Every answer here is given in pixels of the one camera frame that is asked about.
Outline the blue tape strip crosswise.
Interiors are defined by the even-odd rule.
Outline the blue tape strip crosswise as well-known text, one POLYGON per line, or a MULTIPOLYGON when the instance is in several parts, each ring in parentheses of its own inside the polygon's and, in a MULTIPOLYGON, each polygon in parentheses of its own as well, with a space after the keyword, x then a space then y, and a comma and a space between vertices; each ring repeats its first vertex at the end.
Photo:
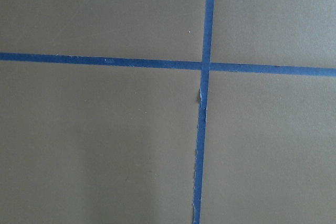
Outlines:
MULTIPOLYGON (((196 61, 17 54, 9 52, 2 52, 1 60, 43 62, 43 63, 67 63, 77 65, 183 69, 183 70, 201 70, 202 68, 202 63, 196 61)), ((246 73, 286 74, 296 76, 335 77, 334 68, 319 68, 319 67, 273 66, 273 65, 211 62, 209 64, 209 69, 210 71, 224 71, 224 72, 246 72, 246 73)))

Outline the blue tape strip lengthwise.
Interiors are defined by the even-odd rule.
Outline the blue tape strip lengthwise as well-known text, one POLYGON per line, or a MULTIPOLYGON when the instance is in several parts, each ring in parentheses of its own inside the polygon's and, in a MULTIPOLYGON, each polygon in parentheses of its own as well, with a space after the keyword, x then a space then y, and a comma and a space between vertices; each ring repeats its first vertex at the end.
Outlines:
POLYGON ((200 95, 199 95, 199 108, 197 118, 197 139, 196 139, 195 166, 194 166, 193 223, 201 222, 203 168, 204 168, 204 152, 205 152, 205 139, 206 139, 209 74, 211 68, 214 1, 215 0, 205 0, 203 49, 202 49, 201 76, 199 87, 200 95))

